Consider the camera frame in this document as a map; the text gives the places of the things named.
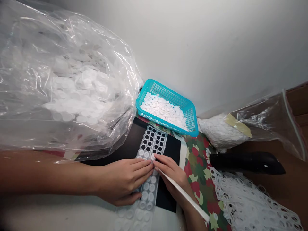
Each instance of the white table surface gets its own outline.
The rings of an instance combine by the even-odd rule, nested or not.
[[[186,143],[181,139],[180,167],[185,165]],[[115,206],[94,196],[29,195],[0,202],[4,227],[14,231],[111,230]],[[181,209],[176,213],[155,207],[152,231],[185,231]]]

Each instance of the white wall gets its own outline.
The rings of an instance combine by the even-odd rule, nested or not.
[[[184,95],[200,117],[308,81],[306,0],[50,2],[119,35],[143,79]]]

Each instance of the camouflage pattern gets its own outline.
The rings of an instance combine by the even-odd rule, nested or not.
[[[161,129],[171,136],[174,136],[170,129],[149,121],[139,115],[136,115],[144,122]],[[182,136],[187,145],[186,163],[184,171],[188,182],[195,193],[195,197],[200,207],[210,216],[210,223],[207,224],[208,230],[229,230],[230,224],[223,216],[223,202],[216,197],[215,186],[213,184],[209,167],[211,166],[209,155],[216,153],[208,138],[199,132],[197,137],[188,135]]]

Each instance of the sheet with circular holes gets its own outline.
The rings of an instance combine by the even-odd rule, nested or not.
[[[167,142],[167,133],[148,126],[141,141],[136,158],[148,160],[152,153],[164,154]],[[136,192],[141,192],[142,197],[132,206],[117,207],[118,218],[113,226],[113,231],[150,231],[154,208],[156,204],[159,174],[156,170],[141,185]]]

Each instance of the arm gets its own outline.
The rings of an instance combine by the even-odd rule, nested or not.
[[[167,176],[173,179],[184,191],[197,203],[194,193],[188,183],[186,173],[174,162],[173,159],[167,156],[154,154],[155,158],[160,160],[160,162],[153,161],[154,165],[161,169]],[[206,225],[203,218],[199,213],[193,208],[193,206],[184,198],[184,196],[168,181],[168,179],[160,174],[161,178],[164,180],[167,189],[174,197],[174,199],[182,207],[185,215],[185,220],[187,224],[188,231],[201,231],[206,230]]]
[[[116,205],[133,204],[142,195],[132,192],[152,174],[143,159],[124,159],[106,166],[88,166],[47,153],[0,153],[0,194],[95,195]]]

